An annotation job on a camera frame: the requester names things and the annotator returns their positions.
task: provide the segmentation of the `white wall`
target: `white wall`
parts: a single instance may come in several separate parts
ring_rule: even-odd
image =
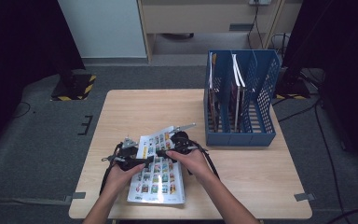
[[[136,0],[59,0],[82,58],[146,58]]]

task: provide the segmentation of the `black cable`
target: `black cable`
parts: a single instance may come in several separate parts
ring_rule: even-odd
[[[277,104],[280,104],[281,102],[283,102],[283,101],[285,101],[285,100],[287,100],[287,99],[289,99],[289,98],[284,98],[284,99],[281,99],[280,101],[275,102],[275,103],[274,103],[274,104],[272,104],[272,105],[277,105]]]
[[[331,219],[329,222],[327,222],[327,224],[335,223],[336,221],[338,221],[338,220],[340,220],[340,219],[342,219],[344,217],[348,217],[348,216],[351,216],[351,215],[356,214],[356,213],[358,213],[358,209],[352,210],[350,212],[346,212],[346,213],[342,214],[339,217],[335,217],[335,218]]]
[[[260,39],[260,44],[261,44],[261,49],[262,49],[263,48],[263,39],[261,38],[260,31],[258,30],[257,15],[258,15],[258,0],[257,0],[257,4],[255,7],[255,29],[257,30],[258,38]]]
[[[28,105],[28,109],[27,109],[27,111],[25,111],[23,114],[18,115],[18,116],[14,116],[13,119],[20,118],[20,117],[22,117],[22,116],[28,114],[28,112],[31,110],[31,105],[30,105],[30,104],[28,104],[28,103],[26,103],[26,102],[23,102],[23,101],[21,101],[20,104]]]
[[[307,68],[308,72],[310,73],[310,75],[313,77],[313,79],[315,79],[317,82],[322,83],[323,81],[320,80],[319,78],[317,78],[311,71],[309,68]]]
[[[303,73],[302,71],[300,71],[300,77],[302,77],[304,80],[308,81],[317,91],[319,90],[319,88],[321,88],[321,83],[313,80],[312,78],[307,77],[305,75],[305,73]]]
[[[217,170],[216,170],[216,167],[214,167],[214,164],[211,160],[211,157],[209,156],[209,153],[206,152],[207,150],[205,148],[203,148],[200,144],[194,142],[194,141],[191,141],[189,140],[191,143],[193,143],[194,145],[197,146],[197,148],[202,152],[202,154],[204,154],[204,157],[206,159],[206,161],[209,163],[209,166],[211,167],[213,173],[217,176],[218,179],[220,179],[220,176],[219,174],[217,173]]]
[[[117,144],[116,148],[115,148],[115,151],[113,152],[113,155],[112,156],[109,156],[107,158],[102,158],[101,161],[109,161],[109,166],[106,168],[105,170],[105,173],[103,175],[103,182],[101,183],[101,188],[100,188],[100,195],[103,193],[103,189],[104,189],[104,186],[106,185],[106,180],[107,180],[107,177],[109,176],[110,174],[110,171],[112,170],[112,168],[115,166],[115,156],[117,155],[117,150],[119,148],[122,148],[123,147],[123,143],[120,142],[119,144]]]
[[[258,30],[258,25],[257,25],[257,15],[258,15],[258,0],[255,0],[255,18],[254,18],[254,21],[252,23],[252,30],[253,30],[254,27],[256,28],[257,33],[258,33],[258,37],[260,38],[261,48],[263,48],[263,40],[261,38],[261,34],[260,34],[260,31]],[[249,33],[248,33],[249,49],[252,49],[251,39],[249,37],[251,35],[252,30],[250,30]]]
[[[302,113],[304,113],[304,112],[306,112],[306,111],[308,111],[308,110],[314,108],[316,121],[317,121],[317,123],[318,123],[319,130],[320,130],[321,135],[322,135],[322,138],[323,138],[323,140],[324,140],[324,146],[325,146],[325,148],[326,148],[327,155],[328,155],[328,158],[329,158],[329,160],[330,160],[330,165],[331,165],[332,172],[333,172],[333,177],[334,177],[334,183],[335,183],[335,188],[336,188],[338,203],[339,203],[339,207],[340,207],[341,213],[342,213],[340,216],[335,217],[335,218],[333,218],[332,220],[328,221],[327,224],[332,224],[332,223],[334,223],[334,222],[336,222],[336,221],[338,221],[338,220],[340,220],[340,219],[342,219],[342,218],[345,218],[345,220],[347,221],[347,223],[351,224],[351,222],[348,220],[348,216],[351,216],[351,215],[353,215],[353,214],[358,213],[358,209],[352,210],[352,211],[350,211],[350,212],[345,212],[345,211],[344,211],[344,207],[343,207],[342,200],[341,200],[341,194],[340,194],[339,187],[338,187],[338,182],[337,182],[336,168],[335,168],[335,166],[334,166],[333,159],[332,159],[331,152],[330,152],[330,148],[329,148],[328,145],[327,145],[327,141],[326,141],[325,136],[324,136],[324,131],[323,131],[323,128],[322,128],[322,125],[321,125],[321,122],[320,122],[319,116],[318,116],[317,105],[319,104],[319,102],[320,102],[321,100],[322,100],[322,99],[319,98],[319,99],[316,101],[316,103],[315,103],[312,107],[307,108],[307,109],[304,109],[304,110],[302,110],[302,111],[300,111],[300,112],[295,113],[294,115],[288,116],[288,117],[286,117],[285,119],[281,119],[281,120],[279,120],[279,121],[284,121],[284,120],[290,119],[291,117],[293,117],[293,116],[295,116],[295,115],[302,114]]]
[[[305,109],[303,109],[303,110],[301,110],[301,111],[298,111],[298,112],[296,112],[296,113],[293,114],[293,115],[287,116],[286,118],[278,119],[278,122],[282,122],[282,121],[285,121],[285,120],[287,120],[287,119],[290,119],[290,118],[292,118],[292,117],[294,117],[294,116],[297,116],[297,115],[300,115],[300,114],[304,114],[305,112],[312,110],[312,108],[313,108],[314,106],[316,106],[320,101],[321,101],[321,98],[319,98],[319,99],[316,101],[315,104],[313,104],[312,106],[310,106],[310,107],[308,107],[308,108],[305,108]]]
[[[284,34],[276,34],[276,35],[273,35],[272,37],[271,37],[271,44],[272,44],[272,48],[273,49],[275,49],[275,44],[274,44],[274,38],[275,38],[275,36],[279,36],[279,35],[281,35],[281,36],[283,36],[283,42],[282,42],[282,47],[280,48],[280,49],[276,49],[276,52],[277,53],[280,53],[281,52],[281,55],[282,55],[282,59],[284,58],[284,51],[287,49],[287,47],[285,47],[285,38],[287,37],[288,39],[290,38],[290,35],[287,35],[286,33],[284,33]]]
[[[333,178],[334,178],[334,184],[335,184],[335,187],[336,187],[336,193],[337,193],[339,208],[341,209],[341,213],[344,214],[345,213],[344,206],[342,205],[341,193],[339,191],[338,182],[337,182],[336,167],[334,166],[333,158],[332,158],[331,152],[330,152],[330,148],[328,147],[326,138],[324,136],[324,130],[323,130],[321,122],[319,120],[318,109],[317,108],[318,108],[318,106],[317,106],[317,104],[315,104],[314,105],[314,111],[315,111],[316,121],[318,122],[319,131],[321,131],[322,139],[324,140],[324,147],[326,148],[328,159],[330,160],[330,165],[331,165],[331,170],[333,172]],[[345,217],[345,220],[347,221],[347,223],[351,224],[350,221],[346,217]]]
[[[320,14],[319,18],[317,18],[316,22],[313,23],[312,25],[312,28],[310,29],[310,31],[308,32],[307,36],[305,37],[304,41],[301,42],[300,46],[298,46],[298,48],[296,49],[296,51],[293,53],[293,56],[292,56],[292,59],[291,59],[291,62],[289,62],[290,64],[293,64],[293,60],[296,60],[294,63],[297,63],[298,60],[302,60],[304,57],[304,55],[301,55],[301,54],[304,54],[303,49],[305,48],[305,46],[307,46],[309,44],[309,41],[310,41],[310,38],[312,36],[312,33],[314,30],[316,30],[317,28],[317,25],[319,24],[319,22],[322,20],[322,17],[324,16],[324,14],[327,12],[327,9],[330,8],[330,6],[332,5],[332,3],[334,2],[335,0],[329,0],[327,3],[325,3],[325,7],[324,7],[324,10],[322,11],[322,13]]]

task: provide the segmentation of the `wooden table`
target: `wooden table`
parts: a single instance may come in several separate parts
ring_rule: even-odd
[[[193,122],[186,130],[190,139],[205,145],[203,90],[120,90],[107,94],[95,134],[89,147],[76,192],[84,199],[73,199],[69,216],[84,218],[98,198],[108,162],[115,146],[129,136],[141,135],[168,126]],[[282,130],[271,110],[276,137],[269,147],[206,147],[222,182],[259,219],[310,218],[308,201],[297,202],[303,193]],[[128,203],[129,185],[119,195],[109,218],[113,219],[221,219],[211,199],[194,176],[183,171],[186,203],[155,205]]]

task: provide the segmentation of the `book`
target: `book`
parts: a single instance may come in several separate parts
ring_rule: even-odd
[[[240,122],[241,122],[241,100],[244,94],[245,83],[243,82],[241,70],[237,62],[237,55],[232,54],[232,76],[231,79],[231,90],[230,90],[230,99],[229,99],[229,111],[234,118],[234,133],[240,132]]]
[[[213,82],[214,82],[214,77],[213,77],[213,73],[214,73],[214,67],[216,65],[216,53],[212,54],[210,52],[209,54],[209,91],[208,91],[208,98],[209,98],[209,102],[208,102],[208,106],[209,106],[209,111],[211,112],[211,118],[212,118],[212,124],[213,124],[213,131],[215,133],[218,132],[219,130],[219,103],[217,101],[217,98],[215,96],[215,93],[218,91],[216,89],[216,87],[214,86]]]
[[[128,202],[167,203],[185,202],[182,169],[179,161],[157,157],[156,152],[174,147],[171,137],[173,126],[156,133],[141,136],[138,144],[137,159],[155,156],[154,161],[141,173],[131,179]]]

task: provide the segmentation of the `white cabinet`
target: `white cabinet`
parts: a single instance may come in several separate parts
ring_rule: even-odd
[[[146,58],[136,0],[59,0],[82,58]]]
[[[258,48],[264,49],[275,33],[291,30],[301,1],[271,0],[269,5],[257,7],[249,4],[249,0],[138,0],[138,5],[150,61],[156,34],[248,33],[253,30],[251,39],[258,38],[254,25],[256,13],[263,38],[263,46]]]

